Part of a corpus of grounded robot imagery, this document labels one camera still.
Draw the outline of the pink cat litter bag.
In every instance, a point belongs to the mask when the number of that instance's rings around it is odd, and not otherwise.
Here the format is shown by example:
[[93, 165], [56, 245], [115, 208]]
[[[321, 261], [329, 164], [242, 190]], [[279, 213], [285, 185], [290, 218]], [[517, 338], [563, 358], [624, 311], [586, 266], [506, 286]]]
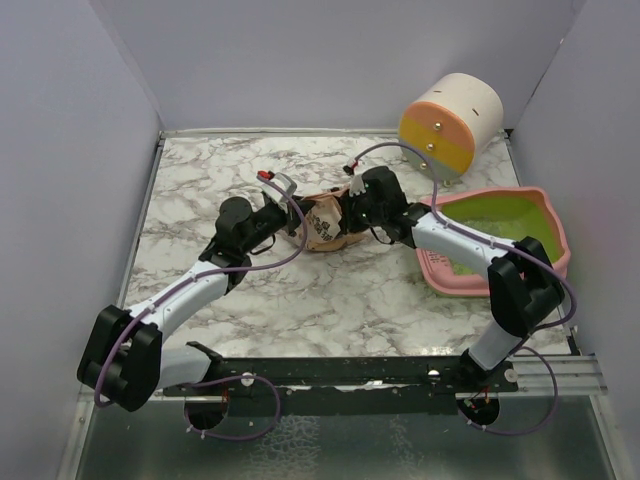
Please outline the pink cat litter bag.
[[303, 231], [296, 230], [296, 241], [302, 243], [304, 249], [312, 252], [333, 252], [359, 243], [365, 237], [364, 233], [342, 233], [342, 207], [339, 198], [348, 193], [347, 186], [333, 189], [320, 194], [304, 196], [303, 201], [311, 201], [313, 205], [305, 214], [307, 226], [306, 240], [302, 240]]

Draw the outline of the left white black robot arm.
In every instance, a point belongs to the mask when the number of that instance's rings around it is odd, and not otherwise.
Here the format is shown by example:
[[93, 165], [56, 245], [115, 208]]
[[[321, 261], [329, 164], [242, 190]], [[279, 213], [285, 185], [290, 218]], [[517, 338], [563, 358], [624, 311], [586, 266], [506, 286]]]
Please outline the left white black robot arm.
[[306, 226], [314, 203], [295, 197], [286, 206], [266, 200], [259, 210], [231, 197], [220, 207], [216, 233], [196, 263], [178, 280], [130, 308], [109, 305], [99, 314], [77, 370], [99, 407], [117, 404], [133, 412], [158, 389], [189, 385], [206, 395], [220, 385], [213, 353], [187, 345], [165, 350], [164, 342], [205, 306], [222, 298], [255, 270], [250, 255], [278, 231]]

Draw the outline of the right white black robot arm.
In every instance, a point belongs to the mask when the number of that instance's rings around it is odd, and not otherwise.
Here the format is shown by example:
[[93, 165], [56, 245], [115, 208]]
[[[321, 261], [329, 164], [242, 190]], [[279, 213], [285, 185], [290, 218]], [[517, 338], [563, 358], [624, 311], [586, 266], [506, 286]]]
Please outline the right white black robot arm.
[[463, 353], [459, 367], [461, 383], [469, 390], [491, 384], [495, 369], [564, 300], [561, 278], [538, 240], [491, 237], [449, 219], [434, 206], [410, 203], [386, 166], [353, 176], [339, 204], [345, 233], [381, 228], [393, 243], [442, 254], [487, 282], [493, 321]]

